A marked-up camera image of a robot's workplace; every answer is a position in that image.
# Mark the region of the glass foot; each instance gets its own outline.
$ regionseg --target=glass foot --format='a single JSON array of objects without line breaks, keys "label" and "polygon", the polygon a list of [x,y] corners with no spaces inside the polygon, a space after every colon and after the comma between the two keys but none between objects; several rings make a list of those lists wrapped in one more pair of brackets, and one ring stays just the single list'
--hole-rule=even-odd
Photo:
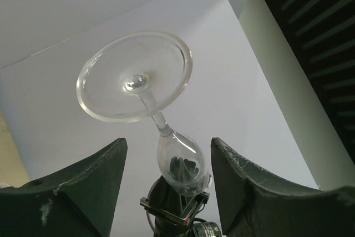
[{"label": "glass foot", "polygon": [[[77,97],[92,117],[135,122],[163,110],[186,87],[192,71],[188,46],[170,33],[137,32],[115,40],[84,65]],[[155,103],[139,94],[149,90]]]}]

